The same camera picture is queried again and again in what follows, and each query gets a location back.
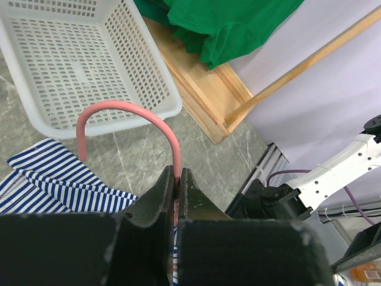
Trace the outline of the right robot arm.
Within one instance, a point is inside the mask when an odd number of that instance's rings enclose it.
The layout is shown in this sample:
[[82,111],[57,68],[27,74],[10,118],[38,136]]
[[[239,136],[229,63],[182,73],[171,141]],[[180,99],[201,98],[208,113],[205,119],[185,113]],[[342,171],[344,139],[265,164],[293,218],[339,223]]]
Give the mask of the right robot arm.
[[306,220],[337,191],[380,167],[380,116],[340,153],[306,174],[281,186],[255,179],[230,203],[226,214],[235,219]]

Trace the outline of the pink hanger with blue top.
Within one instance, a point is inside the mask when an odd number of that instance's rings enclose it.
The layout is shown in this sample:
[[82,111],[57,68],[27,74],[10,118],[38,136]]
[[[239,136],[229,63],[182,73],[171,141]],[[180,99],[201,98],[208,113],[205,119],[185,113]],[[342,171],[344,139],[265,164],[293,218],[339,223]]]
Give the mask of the pink hanger with blue top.
[[151,122],[155,125],[167,138],[172,152],[173,159],[173,176],[176,190],[180,189],[180,176],[182,174],[181,167],[181,153],[180,145],[177,137],[171,130],[171,128],[156,114],[151,111],[140,107],[138,105],[124,102],[124,101],[102,101],[96,104],[92,104],[82,111],[77,119],[76,124],[76,142],[77,142],[77,153],[78,158],[81,161],[85,161],[87,157],[87,145],[86,145],[86,135],[85,135],[85,126],[88,119],[93,116],[95,113],[102,110],[119,110],[126,111],[138,115],[145,120]]

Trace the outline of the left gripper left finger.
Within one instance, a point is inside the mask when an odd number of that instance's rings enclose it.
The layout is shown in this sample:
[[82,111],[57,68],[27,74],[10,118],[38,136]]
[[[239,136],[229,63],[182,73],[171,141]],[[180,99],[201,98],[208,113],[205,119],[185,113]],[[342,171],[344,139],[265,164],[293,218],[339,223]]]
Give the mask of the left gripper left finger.
[[144,195],[123,211],[118,233],[119,285],[172,285],[173,168],[166,166]]

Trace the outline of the blue white striped tank top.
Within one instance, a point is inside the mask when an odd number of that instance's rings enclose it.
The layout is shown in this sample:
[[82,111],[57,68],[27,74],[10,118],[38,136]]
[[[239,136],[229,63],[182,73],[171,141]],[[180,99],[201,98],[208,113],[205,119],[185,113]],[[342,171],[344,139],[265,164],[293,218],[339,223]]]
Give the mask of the blue white striped tank top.
[[62,143],[11,157],[1,182],[2,285],[119,285],[123,211],[139,197],[107,187]]

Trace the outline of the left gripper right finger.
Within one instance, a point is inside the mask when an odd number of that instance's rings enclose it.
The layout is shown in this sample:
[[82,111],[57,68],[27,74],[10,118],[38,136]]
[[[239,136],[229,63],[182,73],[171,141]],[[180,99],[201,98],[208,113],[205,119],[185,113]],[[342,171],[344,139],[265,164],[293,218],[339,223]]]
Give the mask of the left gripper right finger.
[[232,222],[199,188],[192,171],[183,168],[177,207],[177,225],[192,221]]

